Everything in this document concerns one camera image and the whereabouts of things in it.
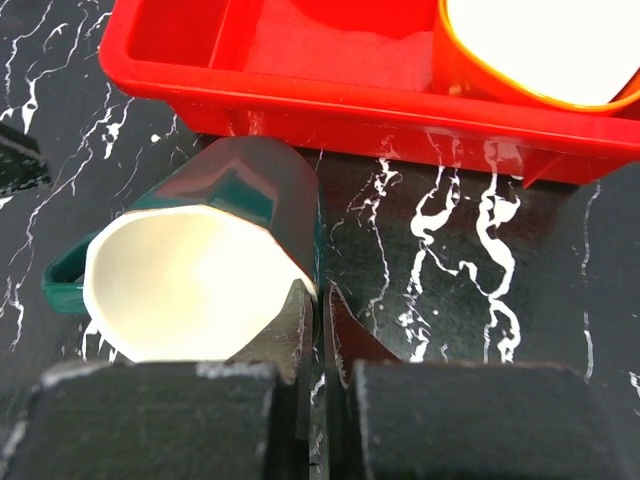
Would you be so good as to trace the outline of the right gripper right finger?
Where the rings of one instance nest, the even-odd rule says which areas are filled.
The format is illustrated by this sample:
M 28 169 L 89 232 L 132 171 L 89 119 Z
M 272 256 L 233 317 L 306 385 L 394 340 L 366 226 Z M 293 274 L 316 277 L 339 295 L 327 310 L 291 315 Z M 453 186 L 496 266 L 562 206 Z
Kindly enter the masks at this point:
M 628 479 L 594 392 L 557 364 L 407 363 L 323 298 L 333 479 Z

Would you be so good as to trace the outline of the dark green mug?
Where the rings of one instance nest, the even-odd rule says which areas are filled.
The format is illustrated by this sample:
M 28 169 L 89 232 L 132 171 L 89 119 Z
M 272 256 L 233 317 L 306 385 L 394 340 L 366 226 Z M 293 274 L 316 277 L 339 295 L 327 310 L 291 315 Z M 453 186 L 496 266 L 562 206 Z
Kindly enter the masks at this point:
M 266 136 L 211 143 L 45 270 L 62 314 L 87 314 L 141 362 L 226 360 L 321 289 L 320 183 Z

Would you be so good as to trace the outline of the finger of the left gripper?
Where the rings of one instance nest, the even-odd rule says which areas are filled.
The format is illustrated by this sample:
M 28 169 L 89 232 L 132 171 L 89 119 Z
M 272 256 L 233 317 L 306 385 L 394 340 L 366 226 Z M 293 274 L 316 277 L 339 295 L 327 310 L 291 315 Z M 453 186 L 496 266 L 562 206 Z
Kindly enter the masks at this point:
M 2 196 L 14 196 L 51 184 L 48 162 L 35 139 L 2 123 L 0 141 Z

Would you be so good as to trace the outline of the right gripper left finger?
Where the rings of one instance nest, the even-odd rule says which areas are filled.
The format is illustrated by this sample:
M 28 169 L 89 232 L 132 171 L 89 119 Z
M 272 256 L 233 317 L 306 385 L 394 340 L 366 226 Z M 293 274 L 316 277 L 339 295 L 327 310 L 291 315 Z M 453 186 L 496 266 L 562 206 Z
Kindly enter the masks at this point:
M 305 479 L 314 308 L 294 282 L 227 361 L 67 361 L 1 448 L 5 479 Z

